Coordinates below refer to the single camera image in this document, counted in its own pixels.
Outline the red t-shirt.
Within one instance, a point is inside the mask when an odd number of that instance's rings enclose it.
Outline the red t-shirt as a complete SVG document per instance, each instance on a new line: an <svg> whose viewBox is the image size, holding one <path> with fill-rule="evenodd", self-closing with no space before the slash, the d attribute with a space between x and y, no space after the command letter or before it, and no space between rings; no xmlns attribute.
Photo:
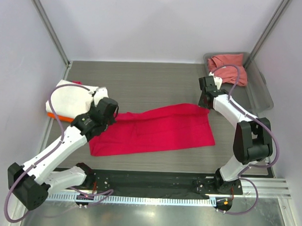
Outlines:
<svg viewBox="0 0 302 226"><path fill-rule="evenodd" d="M120 113L116 123L90 140L90 154L104 157L214 146L208 114L208 109L190 103Z"/></svg>

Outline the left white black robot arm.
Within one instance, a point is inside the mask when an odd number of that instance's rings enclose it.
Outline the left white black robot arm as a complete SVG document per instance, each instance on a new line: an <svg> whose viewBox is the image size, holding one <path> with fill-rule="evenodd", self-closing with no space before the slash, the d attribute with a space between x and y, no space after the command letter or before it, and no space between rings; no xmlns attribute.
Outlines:
<svg viewBox="0 0 302 226"><path fill-rule="evenodd" d="M92 103L88 112L80 114L70 123L64 133L44 151L26 161L16 162L8 167L10 193L29 210L39 207L48 196L72 186L89 190L94 184L91 169L84 163L54 173L54 169L75 150L103 133L115 123L118 103L104 97L97 104Z"/></svg>

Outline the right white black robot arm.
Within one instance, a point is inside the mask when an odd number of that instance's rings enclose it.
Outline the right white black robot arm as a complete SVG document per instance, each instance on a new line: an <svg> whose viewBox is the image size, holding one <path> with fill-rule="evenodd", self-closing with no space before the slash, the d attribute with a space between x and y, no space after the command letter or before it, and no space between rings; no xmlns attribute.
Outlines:
<svg viewBox="0 0 302 226"><path fill-rule="evenodd" d="M201 77L198 81L201 90L198 104L220 113L235 129L233 156L214 175L214 190L223 194L237 183L248 168L272 155L270 121L247 112L226 90L217 87L212 75Z"/></svg>

